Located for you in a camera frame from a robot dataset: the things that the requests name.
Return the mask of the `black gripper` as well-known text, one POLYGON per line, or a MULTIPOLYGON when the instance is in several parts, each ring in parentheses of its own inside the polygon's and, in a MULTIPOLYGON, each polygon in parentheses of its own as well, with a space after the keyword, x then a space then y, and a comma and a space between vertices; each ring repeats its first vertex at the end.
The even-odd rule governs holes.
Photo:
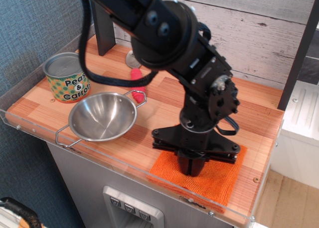
POLYGON ((153 148, 177 155, 179 169, 184 175, 198 176, 209 159, 235 163, 241 150, 237 143, 214 129, 196 133, 179 124, 157 128, 152 131, 152 136, 153 148))

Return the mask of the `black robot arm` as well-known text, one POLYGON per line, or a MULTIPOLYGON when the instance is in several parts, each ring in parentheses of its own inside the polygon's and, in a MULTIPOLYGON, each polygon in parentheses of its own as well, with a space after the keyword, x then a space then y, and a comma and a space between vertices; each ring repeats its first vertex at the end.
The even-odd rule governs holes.
POLYGON ((231 67, 209 44, 210 30, 185 4, 172 0, 81 0, 84 11, 80 65, 91 80, 120 87, 148 85, 165 70, 185 90, 179 125, 155 129, 153 147, 173 151, 185 175, 198 176, 209 160, 234 163, 240 146, 229 140, 238 132, 238 90, 231 67), (151 72, 138 80, 104 77, 88 70, 85 50, 91 22, 90 2, 131 36, 135 58, 151 72))

